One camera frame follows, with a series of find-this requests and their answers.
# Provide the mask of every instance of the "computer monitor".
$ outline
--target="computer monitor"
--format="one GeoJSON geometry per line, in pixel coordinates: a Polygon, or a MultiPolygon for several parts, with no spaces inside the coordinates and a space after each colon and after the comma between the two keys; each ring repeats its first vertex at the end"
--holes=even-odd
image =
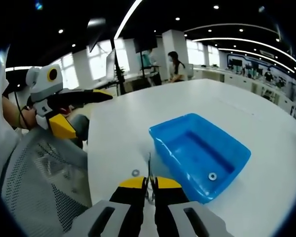
{"type": "Polygon", "coordinates": [[[111,81],[115,78],[115,58],[116,58],[116,51],[115,49],[112,50],[111,53],[107,56],[107,80],[111,81]]]}
{"type": "Polygon", "coordinates": [[[233,59],[233,60],[232,60],[232,64],[233,64],[234,66],[242,67],[242,60],[239,60],[239,59],[233,59]]]}
{"type": "Polygon", "coordinates": [[[138,60],[138,62],[139,62],[139,65],[141,65],[141,69],[142,68],[148,68],[148,67],[150,67],[150,66],[152,66],[151,65],[151,62],[150,62],[150,59],[149,59],[149,57],[148,57],[148,55],[147,54],[142,54],[142,56],[143,56],[143,64],[144,65],[142,65],[142,61],[141,61],[141,59],[140,59],[140,55],[137,55],[137,60],[138,60]]]}
{"type": "Polygon", "coordinates": [[[134,38],[134,45],[136,53],[146,51],[152,48],[157,48],[156,35],[149,29],[137,31],[137,37],[134,38]]]}

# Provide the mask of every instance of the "white tabletop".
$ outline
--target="white tabletop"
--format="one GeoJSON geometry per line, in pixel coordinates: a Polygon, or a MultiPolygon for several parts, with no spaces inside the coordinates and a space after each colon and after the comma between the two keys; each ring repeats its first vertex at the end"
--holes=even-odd
{"type": "Polygon", "coordinates": [[[235,237],[271,236],[296,200],[296,120],[260,96],[208,79],[151,87],[95,105],[88,146],[92,203],[109,199],[134,169],[147,175],[149,152],[156,157],[154,173],[170,176],[148,129],[188,113],[203,116],[252,152],[240,174],[207,206],[235,237]]]}
{"type": "MultiPolygon", "coordinates": [[[[149,77],[150,76],[150,72],[148,71],[145,71],[145,76],[146,77],[149,77]]],[[[143,73],[142,72],[138,72],[138,73],[130,73],[130,74],[127,74],[124,76],[124,79],[126,82],[129,82],[129,81],[133,81],[133,80],[136,80],[138,77],[142,77],[143,76],[143,73]]],[[[91,86],[88,86],[87,88],[88,89],[96,89],[96,88],[99,88],[109,82],[117,82],[117,78],[114,78],[113,80],[111,79],[106,79],[106,77],[103,77],[99,80],[96,80],[96,82],[94,84],[92,84],[91,86]]]]}
{"type": "Polygon", "coordinates": [[[194,68],[194,70],[196,70],[196,71],[206,71],[206,72],[212,72],[212,73],[219,73],[219,74],[225,74],[225,75],[229,75],[229,76],[233,76],[233,77],[235,77],[235,76],[242,77],[243,79],[250,80],[252,83],[256,83],[256,84],[259,84],[260,86],[264,86],[264,87],[266,87],[267,89],[271,90],[274,93],[277,93],[277,94],[280,94],[282,96],[285,96],[287,98],[287,100],[290,100],[286,96],[286,93],[284,91],[282,91],[280,88],[278,88],[277,86],[272,85],[270,83],[266,83],[266,82],[264,82],[264,81],[262,81],[260,79],[248,78],[248,77],[245,77],[243,75],[236,74],[233,71],[223,70],[223,69],[219,69],[219,68],[202,68],[202,67],[197,67],[197,68],[194,68]]]}

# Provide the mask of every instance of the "ceiling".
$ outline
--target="ceiling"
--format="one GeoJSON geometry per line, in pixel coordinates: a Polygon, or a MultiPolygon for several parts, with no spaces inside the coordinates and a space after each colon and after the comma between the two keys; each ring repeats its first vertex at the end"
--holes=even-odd
{"type": "MultiPolygon", "coordinates": [[[[35,9],[34,0],[5,1],[0,5],[0,47],[10,44],[7,67],[44,66],[59,57],[80,51],[98,31],[88,29],[90,19],[105,18],[106,28],[100,40],[109,39],[116,33],[134,0],[41,0],[42,10],[35,9]]],[[[121,36],[134,38],[142,30],[155,31],[156,35],[174,29],[186,31],[187,39],[241,38],[262,42],[284,52],[292,50],[296,58],[296,9],[294,1],[289,4],[281,0],[230,3],[228,1],[194,0],[143,0],[130,17],[121,36]],[[213,24],[233,23],[224,26],[213,24]]],[[[234,40],[207,40],[204,44],[218,48],[233,48],[260,54],[260,50],[278,56],[277,61],[290,68],[296,63],[289,57],[269,47],[234,40]]],[[[13,76],[14,84],[24,80],[22,72],[13,76]]]]}

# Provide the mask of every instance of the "washer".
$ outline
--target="washer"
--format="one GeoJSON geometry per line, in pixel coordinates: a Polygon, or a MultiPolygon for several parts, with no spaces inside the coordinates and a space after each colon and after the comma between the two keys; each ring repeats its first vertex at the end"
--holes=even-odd
{"type": "Polygon", "coordinates": [[[217,179],[217,174],[216,173],[209,173],[208,175],[209,180],[215,181],[217,179]]]}
{"type": "Polygon", "coordinates": [[[133,177],[137,177],[137,176],[139,176],[139,175],[140,175],[139,170],[134,169],[133,172],[132,172],[132,175],[133,175],[133,177]]]}

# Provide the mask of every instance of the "desk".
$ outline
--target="desk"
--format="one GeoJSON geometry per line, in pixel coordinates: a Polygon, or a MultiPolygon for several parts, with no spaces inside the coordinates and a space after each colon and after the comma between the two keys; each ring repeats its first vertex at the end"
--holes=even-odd
{"type": "Polygon", "coordinates": [[[262,91],[269,90],[274,93],[273,103],[278,105],[287,113],[291,113],[294,102],[276,86],[264,83],[261,80],[254,80],[235,74],[231,71],[214,68],[194,68],[195,79],[208,78],[216,81],[225,82],[230,85],[251,91],[254,94],[262,96],[262,91]]]}
{"type": "MultiPolygon", "coordinates": [[[[147,154],[155,156],[148,129],[188,113],[208,119],[252,152],[207,206],[235,237],[272,236],[296,201],[296,120],[260,96],[208,79],[155,86],[96,105],[88,147],[92,203],[109,199],[134,169],[147,175],[147,154]]],[[[157,160],[154,173],[171,177],[157,160]]],[[[152,208],[148,211],[153,222],[152,208]]],[[[142,231],[154,237],[148,225],[142,231]]]]}

